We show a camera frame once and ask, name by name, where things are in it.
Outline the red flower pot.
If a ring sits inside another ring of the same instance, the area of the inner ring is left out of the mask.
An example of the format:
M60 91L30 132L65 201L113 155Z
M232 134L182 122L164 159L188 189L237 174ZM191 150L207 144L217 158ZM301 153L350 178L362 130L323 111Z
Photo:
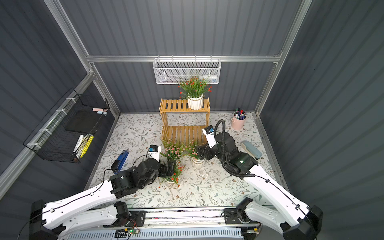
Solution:
M180 187L181 185L181 175L184 172L185 166L182 165L180 161L177 161L173 164L173 174L171 176L167 176L165 178L165 181L167 183L172 184L176 188Z
M179 84L180 98L186 99L188 107L191 110L200 110L204 103L204 94L210 93L212 87L208 84L208 80L200 79L198 75L191 76L187 81Z

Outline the pink flower pot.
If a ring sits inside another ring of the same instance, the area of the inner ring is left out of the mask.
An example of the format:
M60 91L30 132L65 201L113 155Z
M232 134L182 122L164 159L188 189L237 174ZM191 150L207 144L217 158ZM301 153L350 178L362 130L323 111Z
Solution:
M170 162L179 162L185 155L186 146L172 141L163 141L164 150L160 155L167 158Z
M199 147L197 143L190 143L185 147L186 155L192 161L195 169L202 169L205 165L205 159L201 157Z

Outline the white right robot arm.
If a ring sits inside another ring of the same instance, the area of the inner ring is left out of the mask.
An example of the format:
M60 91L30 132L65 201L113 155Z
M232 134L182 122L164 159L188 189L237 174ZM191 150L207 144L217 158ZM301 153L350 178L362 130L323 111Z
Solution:
M323 211L295 198L248 153L240 152L229 133L215 133L212 126L202 130L207 144L197 148L201 159L218 158L224 170L258 190L273 206L269 209L246 197L236 207L236 220L258 222L280 233L285 240L315 240L321 231Z

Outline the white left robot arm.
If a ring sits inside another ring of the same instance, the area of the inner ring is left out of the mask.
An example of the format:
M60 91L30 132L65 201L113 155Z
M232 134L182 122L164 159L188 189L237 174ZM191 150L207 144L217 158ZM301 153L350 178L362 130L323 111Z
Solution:
M162 164L149 158L122 170L101 184L71 197L31 207L29 238L57 240L77 230L97 226L123 227L135 220L120 199L152 184L156 178L174 177L176 161Z

